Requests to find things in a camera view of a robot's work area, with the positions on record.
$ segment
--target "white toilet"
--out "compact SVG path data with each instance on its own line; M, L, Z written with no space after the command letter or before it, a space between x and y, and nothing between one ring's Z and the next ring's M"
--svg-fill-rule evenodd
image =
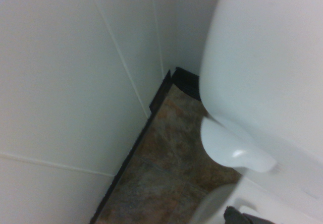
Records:
M191 223L224 223L228 205L276 224L323 223L323 0L219 0L200 94L206 152L243 177Z

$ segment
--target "dark object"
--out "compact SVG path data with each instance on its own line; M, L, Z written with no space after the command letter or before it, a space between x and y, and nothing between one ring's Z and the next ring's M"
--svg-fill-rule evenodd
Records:
M95 224L96 220L98 219L101 211L103 210L107 200L109 199L110 195L112 194L112 191L114 190L114 188L116 187L119 179L121 178L123 172L126 170L126 167L128 165L128 163L130 162L130 159L132 158L133 154L135 153L139 143L141 142L143 136L145 135L145 133L147 132L152 120L154 119L156 113L158 112L159 107L162 105L163 100L165 99L168 91L170 90L171 86L172 86L172 78L171 78L171 71L168 71L167 75L165 76L163 82L161 83L161 86L159 88L159 90L157 91L154 99L152 100L149 108L151 110L151 115L145 125L145 127L142 129L139 137L137 138L135 144L133 145L131 151L129 152L128 156L126 157L126 159L124 160L124 162L122 163L121 168L119 169L118 173L116 174L116 176L114 177L109 189L107 190L107 193L105 194L105 196L103 197L103 199L101 200L100 205L98 206L94 216L92 217L90 224Z
M182 68L176 68L173 74L173 83L184 93L188 94L194 99L201 101L199 88L199 77Z
M162 105L172 84L173 82L171 77L171 71L169 70L163 82L161 83L161 86L159 87L155 97L153 98L152 102L149 105L149 108L152 114L156 113L159 107Z
M236 208L228 206L224 212L225 224L274 224L269 220L265 220L253 215L239 212Z
M139 143L141 142L142 138L144 137L145 133L147 132L152 120L154 119L155 115L157 114L159 107L162 105L172 84L174 83L184 93L188 94L189 96L193 97L194 99L201 101L201 98L199 95L199 90L198 90L198 79L199 79L199 77L197 75L192 74L192 73L190 73L184 69L181 69L181 68L176 68L172 77L171 77L171 71L168 71L168 73L166 74L163 82L161 83L161 86L159 87L155 97L153 98L152 102L149 105L149 108L151 110L151 115L150 115L145 127L141 131L141 133L140 133L139 137L137 138L135 144L133 145L131 151L129 152L128 156L126 157L126 159L122 163L122 166L119 169L118 173L114 177L109 189L107 190L107 193L105 194L105 196L101 200L100 205L98 206L94 216L92 217L90 224L95 224L96 220L98 219L107 200L111 196L112 191L116 187L123 172L126 170L126 167L127 167L128 163L130 162L130 159L132 158Z

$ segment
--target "brown floor tile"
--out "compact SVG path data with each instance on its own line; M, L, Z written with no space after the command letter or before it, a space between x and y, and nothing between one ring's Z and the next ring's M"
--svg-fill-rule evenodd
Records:
M188 223L199 203L205 196L206 193L204 191L191 185L186 185L168 224Z
M185 94L175 85L173 85L168 92L168 99L173 101L179 108L187 112L196 113L200 116L207 115L207 111L200 101L193 99L191 96Z
M205 152L201 102L172 86L136 154L206 191L236 183L240 174L214 162Z
M230 167L213 161L205 152L202 142L196 140L195 165L190 172L189 182L208 192L225 184L235 184L241 174Z
M184 185L134 156L97 224L167 223Z
M195 165L201 120L201 115L181 109L167 97L136 155L189 180Z

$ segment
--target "black floor edging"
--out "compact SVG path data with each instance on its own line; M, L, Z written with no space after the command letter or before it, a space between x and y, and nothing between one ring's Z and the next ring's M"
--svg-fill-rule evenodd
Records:
M152 120L154 119L156 113L158 112L159 107L162 105L162 103L163 103L168 91L170 90L172 84L173 83L172 83L172 78L171 78L171 71L168 71L168 73L165 76L163 82L161 83L161 86L159 87L154 99L152 100L152 102L151 102L151 104L149 106L149 108L151 110L151 115L150 115L145 127L142 129L142 131L141 131L140 135L138 136L137 140L135 141L135 144L133 145L131 151L129 152L128 156L126 157L126 159L122 163L121 168L119 169L118 173L115 175L109 189L107 190L107 193L105 194L105 196L101 200L100 205L98 206L94 216L92 217L92 219L90 221L90 224L95 224L95 222L97 221L97 219L98 219L100 213L102 212L107 200L111 196L112 191L117 186L117 183L120 180L123 172L126 170L126 167L127 167L128 163L130 162L130 159L132 158L132 156L135 153L139 143L141 142L144 135L146 134Z
M201 101L198 80L199 77L182 68L176 68L173 74L173 83L184 93L188 94L194 99Z
M107 200L111 196L113 190L117 186L118 181L120 180L122 174L127 168L128 163L130 162L130 159L134 155L137 147L139 146L139 143L145 136L151 122L153 121L155 115L157 114L160 106L162 105L164 99L167 96L168 91L170 90L172 84L174 83L180 90L182 90L184 93L188 94L189 96L193 97L194 99L197 99L201 101L198 91L198 79L199 77L195 74L192 74L182 68L176 68L173 76L171 77L171 72L168 71L166 74L163 82L161 83L155 97L153 98L151 104L149 105L149 108L151 110L151 115L145 125L145 127L142 129L140 135L138 136L135 144L133 145L131 151L129 152L128 156L122 163L121 168L119 169L118 173L115 175L109 189L107 190L105 196L101 200L100 205L98 206L94 216L92 217L89 224L95 224L97 221L99 215L101 214Z
M151 101L151 103L149 105L151 114L156 113L156 111L162 105L172 84L173 84L173 82L172 82L171 71L169 70L168 73L166 74L163 82L161 83L161 86L159 87L155 97L153 98L153 100Z

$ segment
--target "white tile wall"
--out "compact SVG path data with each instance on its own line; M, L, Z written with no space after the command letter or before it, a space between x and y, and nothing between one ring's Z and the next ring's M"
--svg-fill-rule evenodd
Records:
M96 1L149 116L149 104L163 79L153 1Z
M93 0L6 0L0 151L114 175L146 117Z
M177 66L197 75L217 1L177 0Z
M176 0L154 1L165 76L169 69L174 72L177 66Z
M1 223L88 223L174 58L163 3L0 0Z
M112 177L0 158L3 224L88 224Z

